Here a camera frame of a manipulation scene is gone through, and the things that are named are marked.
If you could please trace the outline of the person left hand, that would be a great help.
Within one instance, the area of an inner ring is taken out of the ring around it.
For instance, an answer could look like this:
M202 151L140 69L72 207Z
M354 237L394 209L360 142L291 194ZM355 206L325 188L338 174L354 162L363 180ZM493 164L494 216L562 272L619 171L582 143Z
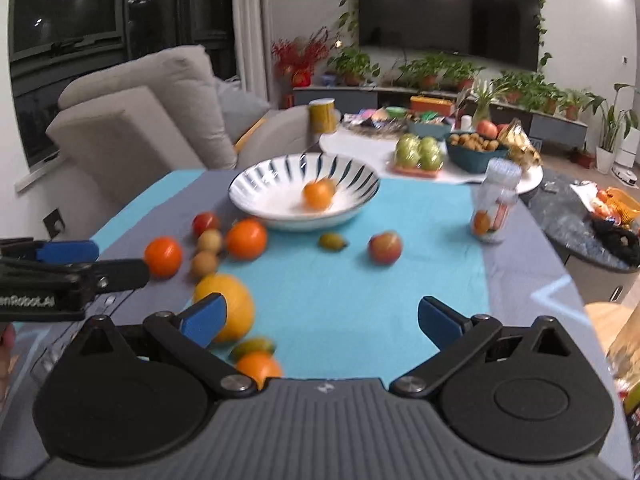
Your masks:
M11 375L12 350L15 344L15 328L8 324L1 334L0 344L0 405L6 400Z

